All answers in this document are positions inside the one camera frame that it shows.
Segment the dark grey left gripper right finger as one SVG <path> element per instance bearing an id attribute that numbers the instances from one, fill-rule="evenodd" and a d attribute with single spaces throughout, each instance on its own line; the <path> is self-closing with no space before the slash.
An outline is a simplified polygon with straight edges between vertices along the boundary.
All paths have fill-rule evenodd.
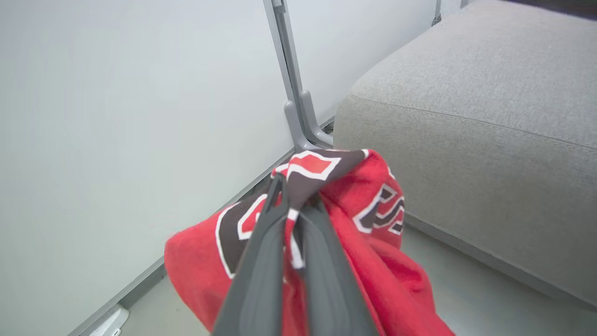
<path id="1" fill-rule="evenodd" d="M 310 336 L 377 336 L 354 271 L 320 198 L 298 219 L 303 238 L 304 281 Z"/>

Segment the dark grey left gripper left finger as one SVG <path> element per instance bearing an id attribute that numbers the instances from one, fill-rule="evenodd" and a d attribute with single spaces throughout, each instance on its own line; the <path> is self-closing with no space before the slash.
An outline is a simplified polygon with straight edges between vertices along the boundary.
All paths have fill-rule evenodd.
<path id="1" fill-rule="evenodd" d="M 282 252 L 289 209 L 286 177 L 277 174 L 218 313 L 214 336 L 282 334 Z"/>

